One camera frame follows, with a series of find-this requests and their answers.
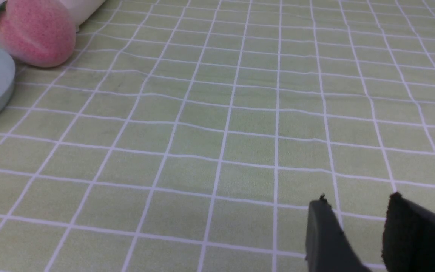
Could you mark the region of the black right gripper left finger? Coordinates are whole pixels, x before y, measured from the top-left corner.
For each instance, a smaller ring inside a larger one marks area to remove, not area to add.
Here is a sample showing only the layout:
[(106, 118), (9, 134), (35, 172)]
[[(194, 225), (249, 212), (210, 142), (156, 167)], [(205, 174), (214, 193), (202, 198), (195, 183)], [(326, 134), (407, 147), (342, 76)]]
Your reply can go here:
[(308, 207), (305, 238), (309, 272), (369, 272), (354, 253), (324, 194)]

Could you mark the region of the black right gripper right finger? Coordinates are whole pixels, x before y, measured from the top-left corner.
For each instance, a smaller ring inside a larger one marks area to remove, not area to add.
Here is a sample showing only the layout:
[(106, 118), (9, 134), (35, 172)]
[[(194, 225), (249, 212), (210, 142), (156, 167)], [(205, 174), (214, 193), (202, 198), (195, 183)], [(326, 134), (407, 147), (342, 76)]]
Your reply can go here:
[(381, 255), (389, 272), (435, 272), (435, 213), (391, 194)]

